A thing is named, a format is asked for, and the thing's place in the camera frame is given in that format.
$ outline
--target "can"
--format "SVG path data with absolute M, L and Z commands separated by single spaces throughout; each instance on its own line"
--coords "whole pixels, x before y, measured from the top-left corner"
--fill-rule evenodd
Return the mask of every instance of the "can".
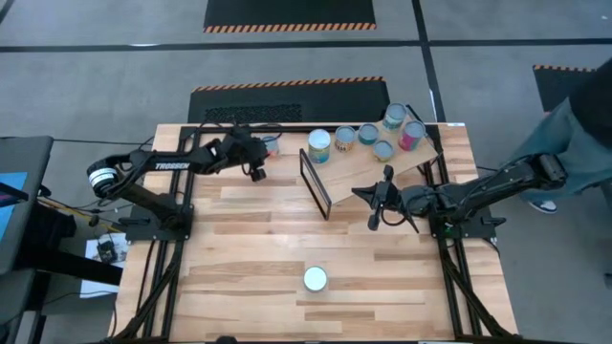
M 405 117 L 408 115 L 408 109 L 400 103 L 391 103 L 386 107 L 382 127 L 390 132 L 396 132 L 402 126 Z
M 278 156 L 278 138 L 277 137 L 263 137 L 261 140 L 266 143 L 266 149 L 268 150 L 268 155 L 273 158 Z
M 419 142 L 425 135 L 425 125 L 419 120 L 412 120 L 405 124 L 398 144 L 404 151 L 412 151 L 417 148 Z
M 348 125 L 339 126 L 336 129 L 336 140 L 334 145 L 340 152 L 348 152 L 355 144 L 355 129 Z
M 374 156 L 380 162 L 389 161 L 393 157 L 393 146 L 388 140 L 379 140 L 374 143 Z
M 308 158 L 314 163 L 324 163 L 329 159 L 329 146 L 332 138 L 323 129 L 315 129 L 308 135 Z
M 362 124 L 358 134 L 360 142 L 365 145 L 371 145 L 379 138 L 379 128 L 372 123 Z
M 309 267 L 304 272 L 304 287 L 309 292 L 319 292 L 327 286 L 327 273 L 321 267 Z

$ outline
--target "wooden tabletop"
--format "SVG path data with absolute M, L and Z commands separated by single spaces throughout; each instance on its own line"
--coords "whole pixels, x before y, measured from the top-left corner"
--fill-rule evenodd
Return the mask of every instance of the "wooden tabletop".
M 180 127 L 160 125 L 154 149 L 176 150 Z M 466 127 L 439 127 L 450 180 L 476 178 Z M 417 221 L 421 234 L 408 224 L 381 224 L 370 231 L 370 210 L 355 197 L 335 206 L 330 220 L 323 221 L 299 177 L 297 150 L 285 146 L 281 139 L 280 159 L 295 163 L 266 161 L 269 177 L 261 183 L 234 169 L 196 177 L 195 220 L 170 340 L 214 340 L 221 334 L 238 340 L 452 339 L 438 248 L 427 222 Z M 149 173 L 144 185 L 167 192 L 170 179 L 167 172 Z M 424 182 L 416 169 L 395 178 L 399 187 Z M 497 254 L 482 240 L 464 243 L 474 291 L 503 327 L 516 332 Z M 139 242 L 127 255 L 117 298 L 118 329 L 134 315 L 148 248 L 149 243 Z M 304 270 L 311 266 L 328 274 L 322 292 L 303 286 Z M 465 302 L 458 298 L 469 333 Z M 161 298 L 154 334 L 161 330 L 164 303 Z

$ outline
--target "concrete floor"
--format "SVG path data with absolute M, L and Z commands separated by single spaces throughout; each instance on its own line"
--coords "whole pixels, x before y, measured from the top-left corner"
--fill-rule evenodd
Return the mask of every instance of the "concrete floor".
M 612 37 L 612 2 L 605 0 L 422 3 L 429 39 Z M 409 1 L 374 4 L 374 32 L 203 35 L 206 1 L 15 0 L 0 24 L 0 46 L 418 38 Z M 477 162 L 493 167 L 541 119 L 532 65 L 596 68 L 612 55 L 612 45 L 433 48 L 432 54 L 447 120 L 467 124 Z M 0 136 L 142 141 L 158 123 L 186 121 L 196 86 L 359 75 L 384 76 L 392 100 L 410 102 L 433 120 L 420 48 L 19 53 L 0 54 Z M 44 183 L 59 200 L 87 204 L 94 198 L 87 166 L 131 148 L 57 142 Z M 509 220 L 498 231 L 499 246 L 521 333 L 607 342 L 612 290 L 602 272 L 612 262 L 605 256 L 612 219 L 599 190 L 562 200 L 556 216 L 516 199 L 492 211 Z M 64 245 L 78 251 L 91 235 L 83 226 L 80 239 Z M 50 296 L 77 289 L 78 281 L 55 278 Z M 75 297 L 48 306 L 43 342 L 99 340 L 112 302 Z

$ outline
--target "sneaker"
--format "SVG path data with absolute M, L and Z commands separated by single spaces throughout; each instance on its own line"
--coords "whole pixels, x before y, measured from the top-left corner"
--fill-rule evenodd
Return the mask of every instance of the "sneaker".
M 528 203 L 535 210 L 541 211 L 544 214 L 555 214 L 557 212 L 557 205 L 553 201 L 538 201 Z

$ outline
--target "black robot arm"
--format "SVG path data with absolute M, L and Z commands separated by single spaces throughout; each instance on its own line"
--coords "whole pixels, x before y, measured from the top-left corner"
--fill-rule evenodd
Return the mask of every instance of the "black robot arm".
M 125 199 L 137 205 L 131 218 L 120 219 L 126 226 L 128 240 L 184 240 L 190 232 L 190 204 L 176 204 L 173 196 L 155 194 L 136 181 L 150 171 L 187 170 L 210 175 L 241 165 L 245 175 L 259 182 L 266 178 L 261 167 L 267 157 L 266 143 L 253 138 L 249 126 L 236 125 L 222 140 L 211 140 L 188 152 L 137 149 L 129 154 L 107 157 L 89 166 L 87 176 L 100 201 Z
M 391 182 L 393 168 L 384 168 L 384 181 L 352 191 L 370 204 L 374 214 L 368 227 L 378 228 L 385 210 L 404 215 L 416 229 L 412 216 L 432 214 L 451 226 L 467 221 L 478 210 L 530 188 L 555 189 L 565 184 L 566 173 L 558 158 L 534 155 L 511 161 L 490 176 L 467 183 L 436 186 L 413 185 L 399 191 Z

